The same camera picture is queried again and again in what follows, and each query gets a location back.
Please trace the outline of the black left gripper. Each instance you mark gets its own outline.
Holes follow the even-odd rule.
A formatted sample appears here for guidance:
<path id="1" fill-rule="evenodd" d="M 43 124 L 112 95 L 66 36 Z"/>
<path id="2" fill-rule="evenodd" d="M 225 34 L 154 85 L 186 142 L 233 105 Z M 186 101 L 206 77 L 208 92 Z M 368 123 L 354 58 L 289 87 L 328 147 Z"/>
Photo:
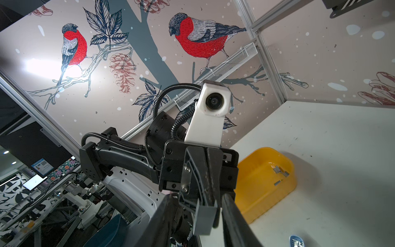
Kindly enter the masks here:
<path id="1" fill-rule="evenodd" d="M 217 228 L 222 204 L 224 245 L 262 247 L 233 198 L 239 153 L 232 149 L 169 140 L 165 143 L 159 190 L 180 191 L 180 204 L 194 214 L 194 236 L 210 235 Z M 166 195 L 135 247 L 170 247 L 178 199 Z"/>

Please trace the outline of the yellow plastic tray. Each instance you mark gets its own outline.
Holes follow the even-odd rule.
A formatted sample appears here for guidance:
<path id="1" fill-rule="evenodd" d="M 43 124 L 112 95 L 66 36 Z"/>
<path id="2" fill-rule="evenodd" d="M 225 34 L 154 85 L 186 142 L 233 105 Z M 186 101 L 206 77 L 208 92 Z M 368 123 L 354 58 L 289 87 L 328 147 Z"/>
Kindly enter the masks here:
<path id="1" fill-rule="evenodd" d="M 273 168 L 281 167 L 290 175 L 277 186 L 280 178 Z M 250 224 L 290 194 L 297 186 L 293 162 L 270 147 L 255 150 L 238 163 L 236 205 Z"/>

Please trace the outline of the staple strips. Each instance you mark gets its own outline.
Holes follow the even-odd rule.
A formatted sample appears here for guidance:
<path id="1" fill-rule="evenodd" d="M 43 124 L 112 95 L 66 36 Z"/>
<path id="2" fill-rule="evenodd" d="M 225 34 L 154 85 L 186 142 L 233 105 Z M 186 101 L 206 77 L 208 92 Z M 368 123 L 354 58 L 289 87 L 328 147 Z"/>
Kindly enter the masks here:
<path id="1" fill-rule="evenodd" d="M 281 183 L 285 178 L 287 178 L 290 175 L 287 171 L 283 170 L 279 166 L 275 166 L 273 168 L 273 171 L 275 174 L 280 176 L 280 178 L 274 183 L 275 186 L 277 186 L 279 183 Z"/>

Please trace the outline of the blue mini stapler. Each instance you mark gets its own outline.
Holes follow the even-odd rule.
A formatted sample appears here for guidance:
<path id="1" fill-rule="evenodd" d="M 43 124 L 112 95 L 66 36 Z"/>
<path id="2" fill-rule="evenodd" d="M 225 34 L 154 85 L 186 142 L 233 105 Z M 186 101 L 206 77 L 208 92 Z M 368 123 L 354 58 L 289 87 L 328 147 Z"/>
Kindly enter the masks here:
<path id="1" fill-rule="evenodd" d="M 290 247 L 305 247 L 304 241 L 302 238 L 296 235 L 291 235 L 289 238 Z"/>

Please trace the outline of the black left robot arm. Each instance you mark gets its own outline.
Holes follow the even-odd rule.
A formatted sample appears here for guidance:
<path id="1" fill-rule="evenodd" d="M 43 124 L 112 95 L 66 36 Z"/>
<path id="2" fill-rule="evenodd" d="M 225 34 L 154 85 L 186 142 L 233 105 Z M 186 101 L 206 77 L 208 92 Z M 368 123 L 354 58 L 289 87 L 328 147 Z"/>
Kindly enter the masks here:
<path id="1" fill-rule="evenodd" d="M 114 128 L 94 133 L 99 143 L 82 139 L 81 166 L 92 180 L 117 179 L 122 192 L 128 193 L 132 187 L 125 182 L 135 172 L 159 190 L 170 191 L 138 236 L 139 247 L 166 247 L 172 240 L 186 241 L 189 233 L 209 235 L 219 225 L 221 208 L 234 205 L 236 196 L 239 155 L 220 146 L 230 90 L 211 81 L 174 88 L 200 92 L 187 130 L 181 129 L 182 120 L 154 108 L 145 146 L 121 140 Z"/>

